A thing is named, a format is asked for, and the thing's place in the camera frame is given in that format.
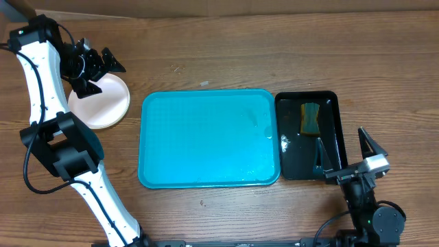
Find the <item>brown cardboard backboard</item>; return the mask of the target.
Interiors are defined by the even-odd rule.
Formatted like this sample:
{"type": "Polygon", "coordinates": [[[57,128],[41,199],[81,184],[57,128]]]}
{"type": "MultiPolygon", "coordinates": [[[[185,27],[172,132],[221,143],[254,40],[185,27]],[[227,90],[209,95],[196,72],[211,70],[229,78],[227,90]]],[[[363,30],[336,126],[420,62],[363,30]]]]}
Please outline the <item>brown cardboard backboard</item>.
{"type": "Polygon", "coordinates": [[[2,1],[1,13],[26,21],[37,10],[68,14],[167,18],[437,10],[438,0],[27,0],[2,1]]]}

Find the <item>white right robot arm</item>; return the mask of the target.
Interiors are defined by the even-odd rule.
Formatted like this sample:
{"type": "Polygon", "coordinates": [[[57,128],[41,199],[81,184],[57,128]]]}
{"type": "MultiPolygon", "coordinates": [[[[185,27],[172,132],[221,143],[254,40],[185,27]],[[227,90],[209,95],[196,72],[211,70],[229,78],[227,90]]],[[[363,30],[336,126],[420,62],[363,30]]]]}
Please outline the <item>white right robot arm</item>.
{"type": "Polygon", "coordinates": [[[321,180],[341,187],[353,229],[315,234],[303,246],[397,246],[405,213],[374,193],[388,154],[365,129],[358,135],[362,160],[349,164],[332,91],[155,92],[141,109],[138,178],[150,189],[321,180]]]}

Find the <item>black water tray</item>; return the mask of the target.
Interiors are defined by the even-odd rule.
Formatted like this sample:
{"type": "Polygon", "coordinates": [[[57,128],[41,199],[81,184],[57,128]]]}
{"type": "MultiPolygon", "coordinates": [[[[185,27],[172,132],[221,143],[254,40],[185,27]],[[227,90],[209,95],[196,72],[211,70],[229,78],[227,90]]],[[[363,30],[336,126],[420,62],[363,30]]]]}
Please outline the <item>black water tray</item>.
{"type": "Polygon", "coordinates": [[[323,180],[324,174],[314,174],[316,139],[320,137],[334,169],[348,165],[340,108],[333,91],[282,92],[275,97],[276,123],[281,155],[281,173],[287,180],[323,180]],[[319,136],[300,133],[300,106],[320,105],[319,136]]]}

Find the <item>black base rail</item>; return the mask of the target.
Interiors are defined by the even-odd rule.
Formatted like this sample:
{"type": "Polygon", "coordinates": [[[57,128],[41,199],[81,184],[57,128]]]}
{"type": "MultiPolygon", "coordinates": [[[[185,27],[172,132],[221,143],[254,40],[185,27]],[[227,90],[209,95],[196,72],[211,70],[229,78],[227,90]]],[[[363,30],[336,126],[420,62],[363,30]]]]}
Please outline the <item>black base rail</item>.
{"type": "Polygon", "coordinates": [[[235,242],[185,242],[183,240],[162,240],[155,242],[158,247],[339,247],[372,246],[364,242],[343,242],[337,238],[319,238],[316,243],[312,237],[286,241],[235,241],[235,242]]]}

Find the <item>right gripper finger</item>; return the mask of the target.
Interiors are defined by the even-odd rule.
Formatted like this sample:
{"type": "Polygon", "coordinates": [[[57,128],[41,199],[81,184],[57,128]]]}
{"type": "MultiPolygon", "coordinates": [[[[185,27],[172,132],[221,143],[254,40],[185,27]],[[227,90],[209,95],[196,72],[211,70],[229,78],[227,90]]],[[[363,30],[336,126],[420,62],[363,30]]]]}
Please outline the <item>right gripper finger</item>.
{"type": "Polygon", "coordinates": [[[314,174],[328,174],[333,171],[332,163],[324,148],[322,139],[318,137],[316,139],[316,153],[313,164],[314,174]]]}
{"type": "Polygon", "coordinates": [[[358,128],[359,144],[363,159],[382,154],[388,156],[388,153],[372,139],[364,127],[358,128]]]}

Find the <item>turquoise plastic tray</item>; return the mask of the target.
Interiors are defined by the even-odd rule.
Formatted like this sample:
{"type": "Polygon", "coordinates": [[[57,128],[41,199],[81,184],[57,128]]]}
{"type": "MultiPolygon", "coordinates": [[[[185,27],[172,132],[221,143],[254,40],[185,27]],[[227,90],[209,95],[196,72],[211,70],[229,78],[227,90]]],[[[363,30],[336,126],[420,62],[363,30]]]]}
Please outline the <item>turquoise plastic tray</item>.
{"type": "Polygon", "coordinates": [[[138,179],[144,187],[266,186],[280,172],[269,91],[162,91],[143,100],[138,179]]]}

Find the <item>orange green sponge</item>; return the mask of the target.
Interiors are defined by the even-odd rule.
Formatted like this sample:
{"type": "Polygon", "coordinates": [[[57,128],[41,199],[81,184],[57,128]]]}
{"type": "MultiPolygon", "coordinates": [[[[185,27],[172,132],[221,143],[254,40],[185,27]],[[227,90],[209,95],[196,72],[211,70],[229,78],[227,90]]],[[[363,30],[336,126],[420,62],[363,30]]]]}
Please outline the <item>orange green sponge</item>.
{"type": "Polygon", "coordinates": [[[318,114],[320,105],[317,103],[304,103],[300,106],[300,133],[308,136],[319,136],[318,114]]]}

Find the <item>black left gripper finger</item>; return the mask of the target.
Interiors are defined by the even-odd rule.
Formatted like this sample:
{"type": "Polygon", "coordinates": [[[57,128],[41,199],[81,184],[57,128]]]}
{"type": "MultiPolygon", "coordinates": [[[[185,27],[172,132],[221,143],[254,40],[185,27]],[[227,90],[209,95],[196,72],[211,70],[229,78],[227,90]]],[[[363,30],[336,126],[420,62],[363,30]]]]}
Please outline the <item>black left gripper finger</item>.
{"type": "Polygon", "coordinates": [[[83,99],[85,97],[96,95],[102,92],[102,90],[98,86],[84,79],[71,80],[70,84],[79,99],[83,99]]]}
{"type": "Polygon", "coordinates": [[[109,48],[105,47],[102,49],[102,66],[101,72],[116,72],[116,73],[125,73],[125,67],[114,57],[109,48]]]}

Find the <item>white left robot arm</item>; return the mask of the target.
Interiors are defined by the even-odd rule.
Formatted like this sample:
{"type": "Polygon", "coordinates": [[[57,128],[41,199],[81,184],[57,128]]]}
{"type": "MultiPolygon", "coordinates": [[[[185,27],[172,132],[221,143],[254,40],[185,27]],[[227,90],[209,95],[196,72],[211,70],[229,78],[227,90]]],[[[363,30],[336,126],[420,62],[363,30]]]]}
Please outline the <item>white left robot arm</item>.
{"type": "Polygon", "coordinates": [[[109,181],[97,135],[69,110],[62,84],[68,82],[82,99],[102,92],[96,83],[107,73],[125,68],[109,49],[97,52],[85,38],[64,42],[63,29],[42,14],[1,44],[19,59],[31,104],[29,127],[20,131],[27,148],[23,180],[40,195],[76,190],[102,226],[107,246],[147,246],[143,229],[109,181]]]}

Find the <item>white plate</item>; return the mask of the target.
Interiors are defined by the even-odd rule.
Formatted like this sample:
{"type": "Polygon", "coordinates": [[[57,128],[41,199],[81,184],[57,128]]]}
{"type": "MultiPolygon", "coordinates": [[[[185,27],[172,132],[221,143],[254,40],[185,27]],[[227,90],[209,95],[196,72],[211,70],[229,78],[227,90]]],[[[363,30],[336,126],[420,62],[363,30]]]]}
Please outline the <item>white plate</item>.
{"type": "Polygon", "coordinates": [[[123,119],[130,105],[127,84],[116,75],[107,73],[97,83],[101,93],[79,99],[71,91],[68,106],[71,112],[90,129],[103,129],[123,119]]]}

